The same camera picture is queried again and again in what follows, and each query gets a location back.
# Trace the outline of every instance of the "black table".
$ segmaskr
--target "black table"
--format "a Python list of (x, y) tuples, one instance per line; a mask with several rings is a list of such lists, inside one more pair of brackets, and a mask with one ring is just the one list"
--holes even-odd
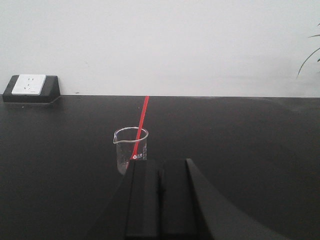
[[(0, 239), (82, 239), (122, 180), (113, 133), (138, 124), (143, 101), (1, 98)], [(250, 217), (320, 239), (320, 98), (152, 96), (144, 127), (148, 158), (192, 158)]]

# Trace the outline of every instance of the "black outlet box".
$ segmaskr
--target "black outlet box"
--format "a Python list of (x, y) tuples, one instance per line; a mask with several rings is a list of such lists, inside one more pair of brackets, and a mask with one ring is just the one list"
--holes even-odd
[(60, 96), (57, 76), (46, 76), (40, 95), (12, 95), (19, 75), (13, 75), (2, 95), (6, 103), (51, 103)]

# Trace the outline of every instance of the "beaker logo label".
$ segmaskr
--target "beaker logo label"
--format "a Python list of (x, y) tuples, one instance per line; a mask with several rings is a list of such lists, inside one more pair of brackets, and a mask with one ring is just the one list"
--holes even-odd
[(142, 153), (133, 156), (133, 159), (139, 159), (139, 158), (142, 158)]

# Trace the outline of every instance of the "red stirring rod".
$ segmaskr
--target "red stirring rod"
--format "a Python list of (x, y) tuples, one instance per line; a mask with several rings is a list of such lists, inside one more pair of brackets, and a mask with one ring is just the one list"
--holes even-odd
[[(139, 128), (138, 128), (138, 132), (136, 133), (135, 140), (139, 140), (140, 139), (142, 126), (144, 124), (144, 120), (145, 120), (145, 116), (146, 116), (146, 110), (147, 110), (148, 101), (149, 101), (149, 96), (145, 96), (144, 103), (143, 103), (143, 108), (142, 108), (142, 112), (141, 112), (141, 116), (140, 116)], [(139, 145), (139, 142), (136, 141), (135, 144), (134, 144), (133, 152), (132, 152), (132, 155), (131, 155), (130, 159), (136, 159), (137, 158), (138, 145)]]

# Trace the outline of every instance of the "electrical outlet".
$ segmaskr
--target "electrical outlet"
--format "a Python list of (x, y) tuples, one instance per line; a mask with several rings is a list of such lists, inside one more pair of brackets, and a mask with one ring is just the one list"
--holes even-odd
[(40, 95), (45, 80), (46, 75), (21, 74), (11, 93), (12, 95)]

